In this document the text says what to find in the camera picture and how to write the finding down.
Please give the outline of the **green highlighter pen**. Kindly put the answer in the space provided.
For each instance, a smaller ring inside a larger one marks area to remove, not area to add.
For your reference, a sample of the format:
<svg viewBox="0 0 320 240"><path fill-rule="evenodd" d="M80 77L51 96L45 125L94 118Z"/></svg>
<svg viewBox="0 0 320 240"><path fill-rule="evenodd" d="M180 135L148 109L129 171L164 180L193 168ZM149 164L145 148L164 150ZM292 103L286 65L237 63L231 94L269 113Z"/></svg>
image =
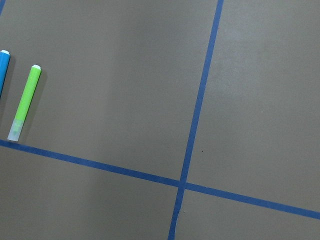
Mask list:
<svg viewBox="0 0 320 240"><path fill-rule="evenodd" d="M7 139L17 142L24 126L42 69L34 64L29 72Z"/></svg>

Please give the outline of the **blue highlighter pen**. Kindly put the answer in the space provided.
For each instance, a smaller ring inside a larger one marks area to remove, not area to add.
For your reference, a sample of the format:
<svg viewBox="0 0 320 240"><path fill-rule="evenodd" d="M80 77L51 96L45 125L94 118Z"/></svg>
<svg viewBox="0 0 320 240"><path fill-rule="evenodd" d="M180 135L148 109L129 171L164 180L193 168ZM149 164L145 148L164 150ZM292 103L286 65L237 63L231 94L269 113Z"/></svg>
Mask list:
<svg viewBox="0 0 320 240"><path fill-rule="evenodd" d="M2 49L0 51L0 94L2 94L3 91L10 57L10 53L7 50Z"/></svg>

